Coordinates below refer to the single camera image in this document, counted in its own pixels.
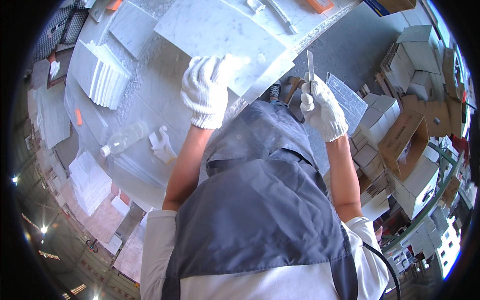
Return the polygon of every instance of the plastic water bottle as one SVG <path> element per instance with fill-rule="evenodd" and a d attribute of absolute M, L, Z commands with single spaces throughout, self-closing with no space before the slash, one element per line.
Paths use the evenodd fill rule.
<path fill-rule="evenodd" d="M 111 153 L 118 154 L 146 137 L 147 134 L 147 125 L 143 121 L 136 122 L 112 135 L 107 144 L 100 149 L 100 153 L 103 157 L 107 157 Z"/>

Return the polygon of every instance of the window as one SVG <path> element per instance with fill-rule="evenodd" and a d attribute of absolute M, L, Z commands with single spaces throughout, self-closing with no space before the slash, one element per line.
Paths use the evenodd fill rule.
<path fill-rule="evenodd" d="M 53 259 L 58 259 L 58 260 L 60 260 L 60 258 L 59 258 L 58 256 L 53 255 L 53 254 L 50 254 L 50 253 L 46 253 L 46 252 L 43 252 L 43 251 L 40 251 L 40 250 L 38 250 L 38 253 L 39 253 L 40 255 L 42 255 L 43 257 L 45 257 L 45 258 L 48 257 L 48 258 L 53 258 Z"/>
<path fill-rule="evenodd" d="M 80 293 L 81 291 L 83 291 L 86 287 L 87 287 L 86 285 L 82 284 L 81 286 L 78 286 L 74 289 L 71 289 L 70 292 L 72 292 L 73 295 L 76 295 L 76 294 Z M 66 300 L 70 299 L 70 296 L 67 293 L 63 293 L 62 296 Z"/>

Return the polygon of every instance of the white shirt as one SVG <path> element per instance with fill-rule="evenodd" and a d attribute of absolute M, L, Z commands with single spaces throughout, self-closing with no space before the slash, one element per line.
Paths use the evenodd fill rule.
<path fill-rule="evenodd" d="M 142 300 L 159 300 L 174 247 L 175 211 L 148 214 L 142 257 Z M 355 217 L 343 227 L 348 233 L 359 285 L 358 299 L 379 299 L 388 283 L 382 260 L 362 245 L 378 251 L 373 222 Z M 329 263 L 293 265 L 227 275 L 191 276 L 180 280 L 181 299 L 338 299 Z"/>

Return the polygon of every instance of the person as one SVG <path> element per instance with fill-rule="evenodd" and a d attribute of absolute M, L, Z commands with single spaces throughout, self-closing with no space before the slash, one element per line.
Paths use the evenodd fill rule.
<path fill-rule="evenodd" d="M 348 125 L 317 76 L 301 87 L 301 111 L 326 141 L 331 195 L 279 85 L 273 104 L 254 101 L 223 129 L 198 185 L 227 108 L 232 61 L 194 57 L 183 76 L 192 124 L 162 210 L 147 217 L 142 299 L 379 299 L 388 270 L 362 245 L 380 250 L 361 213 Z"/>

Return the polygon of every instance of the work table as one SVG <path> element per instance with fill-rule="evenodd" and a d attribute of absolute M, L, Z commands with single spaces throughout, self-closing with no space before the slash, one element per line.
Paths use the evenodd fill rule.
<path fill-rule="evenodd" d="M 160 20 L 172 5 L 170 1 L 164 0 L 131 2 L 157 20 Z M 268 3 L 265 3 L 267 7 L 263 11 L 254 14 L 246 6 L 246 1 L 225 2 L 250 16 L 275 36 L 290 50 L 289 58 L 293 60 L 361 1 L 332 0 L 335 7 L 318 14 L 303 0 L 278 0 L 278 4 L 292 22 L 297 23 L 296 27 L 300 32 L 297 35 L 289 32 L 288 27 Z M 65 107 L 79 134 L 80 149 L 90 151 L 112 180 L 142 209 L 149 211 L 152 206 L 161 208 L 173 163 L 165 165 L 156 158 L 148 138 L 140 140 L 123 153 L 109 155 L 106 159 L 100 155 L 100 147 L 124 126 L 143 120 L 149 128 L 156 128 L 156 131 L 160 126 L 166 126 L 172 149 L 178 154 L 190 126 L 191 112 L 185 108 L 180 99 L 181 78 L 188 67 L 190 57 L 159 34 L 153 35 L 138 59 L 134 57 L 110 31 L 113 20 L 124 5 L 125 3 L 116 12 L 106 10 L 99 18 L 97 16 L 99 22 L 90 15 L 79 36 L 85 43 L 93 41 L 97 45 L 106 44 L 132 74 L 119 107 L 110 110 L 92 103 L 70 73 L 67 75 L 65 88 Z M 268 80 L 274 82 L 286 71 L 271 70 Z M 237 116 L 248 103 L 254 101 L 258 94 L 264 91 L 262 85 L 259 86 L 257 90 L 251 88 L 242 97 L 229 91 L 229 109 L 224 124 Z M 77 125 L 74 121 L 74 111 L 78 107 L 82 111 L 82 116 L 88 119 L 88 122 L 82 125 Z"/>

